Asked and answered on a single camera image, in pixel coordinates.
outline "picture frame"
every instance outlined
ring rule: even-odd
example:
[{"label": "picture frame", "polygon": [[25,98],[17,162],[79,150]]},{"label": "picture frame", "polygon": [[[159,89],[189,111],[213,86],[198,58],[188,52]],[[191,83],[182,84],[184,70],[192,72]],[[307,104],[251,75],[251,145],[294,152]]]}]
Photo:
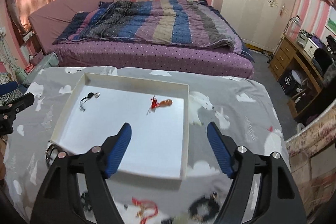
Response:
[{"label": "picture frame", "polygon": [[328,21],[325,24],[325,27],[336,35],[336,10],[332,7]]}]

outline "power strip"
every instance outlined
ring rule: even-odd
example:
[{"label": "power strip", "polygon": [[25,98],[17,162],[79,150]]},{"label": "power strip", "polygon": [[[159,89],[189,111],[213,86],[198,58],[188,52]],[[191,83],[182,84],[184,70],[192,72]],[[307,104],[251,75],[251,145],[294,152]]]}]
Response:
[{"label": "power strip", "polygon": [[29,40],[29,38],[31,38],[33,35],[34,35],[33,31],[30,31],[23,37],[23,41],[26,43]]}]

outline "polka dot sheet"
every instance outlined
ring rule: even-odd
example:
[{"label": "polka dot sheet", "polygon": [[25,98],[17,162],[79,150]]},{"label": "polka dot sheet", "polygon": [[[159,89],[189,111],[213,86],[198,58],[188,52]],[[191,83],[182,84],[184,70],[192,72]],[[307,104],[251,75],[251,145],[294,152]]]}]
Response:
[{"label": "polka dot sheet", "polygon": [[53,45],[60,66],[138,67],[204,75],[236,76],[251,79],[253,65],[248,59],[225,47],[198,50],[141,43],[89,41]]}]

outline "pink headboard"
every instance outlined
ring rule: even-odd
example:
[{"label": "pink headboard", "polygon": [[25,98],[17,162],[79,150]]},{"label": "pink headboard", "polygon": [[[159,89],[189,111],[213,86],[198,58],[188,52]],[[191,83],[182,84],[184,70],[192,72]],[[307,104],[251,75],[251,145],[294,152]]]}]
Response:
[{"label": "pink headboard", "polygon": [[76,13],[96,10],[99,1],[113,0],[55,0],[33,12],[28,19],[43,51],[49,50]]}]

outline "striped comforter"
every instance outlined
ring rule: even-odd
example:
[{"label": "striped comforter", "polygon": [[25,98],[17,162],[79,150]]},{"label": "striped comforter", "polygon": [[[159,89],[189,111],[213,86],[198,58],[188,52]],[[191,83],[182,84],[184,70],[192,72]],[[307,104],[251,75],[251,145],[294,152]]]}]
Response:
[{"label": "striped comforter", "polygon": [[234,49],[234,38],[216,28],[217,20],[186,0],[101,2],[98,10],[77,13],[53,44],[110,40]]}]

